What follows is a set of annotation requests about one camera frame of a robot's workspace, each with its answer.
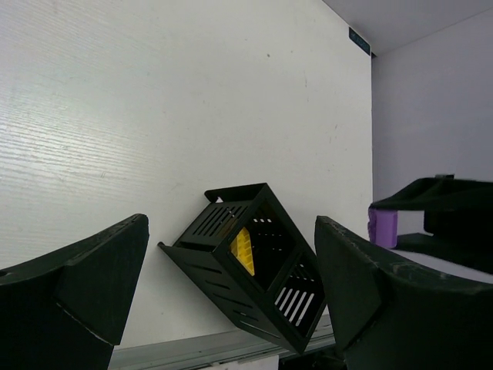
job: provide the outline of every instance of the gray wall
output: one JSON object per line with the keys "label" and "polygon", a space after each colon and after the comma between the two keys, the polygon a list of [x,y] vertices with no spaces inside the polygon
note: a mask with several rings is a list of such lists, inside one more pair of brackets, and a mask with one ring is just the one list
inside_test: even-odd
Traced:
{"label": "gray wall", "polygon": [[493,9],[374,59],[373,99],[375,200],[436,173],[493,180]]}

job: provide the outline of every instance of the white wall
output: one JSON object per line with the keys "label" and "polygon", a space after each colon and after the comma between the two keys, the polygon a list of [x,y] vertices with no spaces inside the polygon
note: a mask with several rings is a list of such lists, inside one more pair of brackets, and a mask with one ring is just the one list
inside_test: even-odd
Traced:
{"label": "white wall", "polygon": [[375,200],[436,173],[493,180],[492,40],[493,9],[374,59]]}
{"label": "white wall", "polygon": [[3,2],[0,51],[0,268],[147,214],[123,347],[233,328],[156,247],[204,190],[366,234],[370,58],[321,0]]}

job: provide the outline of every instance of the white wood-grain panel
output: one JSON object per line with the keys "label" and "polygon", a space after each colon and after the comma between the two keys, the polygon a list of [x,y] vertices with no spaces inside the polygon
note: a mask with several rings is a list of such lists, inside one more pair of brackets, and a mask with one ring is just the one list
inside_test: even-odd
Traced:
{"label": "white wood-grain panel", "polygon": [[371,61],[323,2],[0,8],[0,268],[147,214],[123,347],[232,328],[156,247],[206,189],[268,182],[311,244],[318,214],[366,234]]}

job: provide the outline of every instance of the ventilation slot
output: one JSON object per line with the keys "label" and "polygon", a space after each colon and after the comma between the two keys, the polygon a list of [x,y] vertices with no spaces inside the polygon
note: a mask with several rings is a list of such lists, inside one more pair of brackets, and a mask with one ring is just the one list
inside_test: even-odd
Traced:
{"label": "ventilation slot", "polygon": [[314,276],[305,268],[304,264],[298,264],[293,270],[291,277],[305,281],[315,281]]}
{"label": "ventilation slot", "polygon": [[213,272],[214,274],[222,274],[222,271],[216,270],[214,268],[208,268],[204,266],[200,266],[198,264],[188,264],[190,267],[196,268],[197,270],[202,270],[202,271],[207,271],[207,272]]}
{"label": "ventilation slot", "polygon": [[239,316],[244,317],[244,318],[249,318],[250,320],[259,321],[258,318],[255,318],[254,316],[250,316],[249,314],[245,314],[244,312],[235,311],[235,310],[233,310],[233,312]]}
{"label": "ventilation slot", "polygon": [[199,226],[192,232],[197,237],[225,236],[247,208],[245,206],[225,207],[218,205],[210,210]]}
{"label": "ventilation slot", "polygon": [[289,322],[299,326],[314,297],[314,293],[284,288],[275,304]]}
{"label": "ventilation slot", "polygon": [[222,288],[222,289],[227,289],[228,291],[231,290],[230,287],[228,287],[227,285],[222,285],[222,284],[218,284],[218,283],[213,283],[212,281],[208,281],[206,280],[206,283],[207,284],[210,284],[210,285],[213,285],[214,287],[218,287],[218,288]]}
{"label": "ventilation slot", "polygon": [[216,294],[216,293],[213,293],[216,297],[218,298],[221,298],[223,299],[224,301],[228,301],[228,302],[231,302],[231,303],[234,303],[234,304],[239,304],[240,306],[244,306],[244,307],[248,307],[248,308],[253,308],[252,306],[250,306],[249,304],[246,304],[246,303],[243,303],[243,302],[240,302],[240,301],[235,301],[234,299],[230,299],[230,298],[227,298],[227,297],[223,297],[222,295],[219,295],[219,294]]}
{"label": "ventilation slot", "polygon": [[270,335],[271,337],[275,337],[275,338],[279,339],[279,337],[278,337],[277,335],[272,334],[272,333],[269,333],[268,331],[265,331],[265,330],[263,330],[263,329],[261,329],[261,328],[258,328],[258,327],[257,327],[257,326],[255,326],[255,325],[248,324],[248,323],[247,323],[247,322],[245,322],[245,321],[240,321],[240,322],[241,322],[243,325],[246,325],[246,326],[248,326],[248,327],[250,327],[250,328],[253,328],[253,329],[255,329],[255,330],[261,331],[261,332],[262,332],[262,333],[264,333],[264,334]]}

